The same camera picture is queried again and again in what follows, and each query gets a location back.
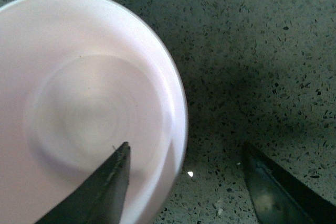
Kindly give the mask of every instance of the speckled countertop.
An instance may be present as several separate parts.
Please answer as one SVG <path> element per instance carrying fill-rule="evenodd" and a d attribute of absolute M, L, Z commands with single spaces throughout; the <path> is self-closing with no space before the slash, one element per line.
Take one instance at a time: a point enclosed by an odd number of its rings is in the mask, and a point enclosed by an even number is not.
<path fill-rule="evenodd" d="M 116 1 L 161 37 L 187 95 L 186 159 L 155 224 L 256 223 L 245 140 L 336 204 L 336 0 Z"/>

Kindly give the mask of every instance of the gray countertop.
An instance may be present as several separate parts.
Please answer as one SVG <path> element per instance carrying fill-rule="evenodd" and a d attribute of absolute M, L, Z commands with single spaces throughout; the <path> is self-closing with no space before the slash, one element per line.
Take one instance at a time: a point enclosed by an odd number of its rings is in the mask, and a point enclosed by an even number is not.
<path fill-rule="evenodd" d="M 336 0 L 115 1 L 160 36 L 187 96 L 185 162 L 155 224 L 257 223 L 243 141 L 336 204 Z"/>

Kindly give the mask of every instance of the granite countertop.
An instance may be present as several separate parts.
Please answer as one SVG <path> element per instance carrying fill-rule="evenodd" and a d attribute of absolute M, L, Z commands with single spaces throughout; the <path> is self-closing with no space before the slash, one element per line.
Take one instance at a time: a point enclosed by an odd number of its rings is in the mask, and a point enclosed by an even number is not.
<path fill-rule="evenodd" d="M 336 0 L 115 1 L 160 36 L 187 96 L 185 162 L 155 224 L 257 223 L 244 141 L 336 204 Z"/>

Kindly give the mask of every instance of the countertop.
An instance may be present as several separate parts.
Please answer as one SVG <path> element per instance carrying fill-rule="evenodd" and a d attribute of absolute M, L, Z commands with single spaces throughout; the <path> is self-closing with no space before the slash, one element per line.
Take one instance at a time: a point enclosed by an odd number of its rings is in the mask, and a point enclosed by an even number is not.
<path fill-rule="evenodd" d="M 184 166 L 155 224 L 257 223 L 244 141 L 336 204 L 336 0 L 115 1 L 163 40 L 188 102 Z"/>

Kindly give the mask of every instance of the white plate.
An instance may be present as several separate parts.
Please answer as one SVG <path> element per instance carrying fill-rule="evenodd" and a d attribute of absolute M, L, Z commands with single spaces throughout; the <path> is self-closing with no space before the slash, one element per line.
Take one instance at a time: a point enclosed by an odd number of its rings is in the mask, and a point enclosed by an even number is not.
<path fill-rule="evenodd" d="M 121 223 L 151 223 L 180 172 L 187 108 L 159 37 L 111 0 L 0 8 L 0 216 L 33 223 L 131 146 Z"/>

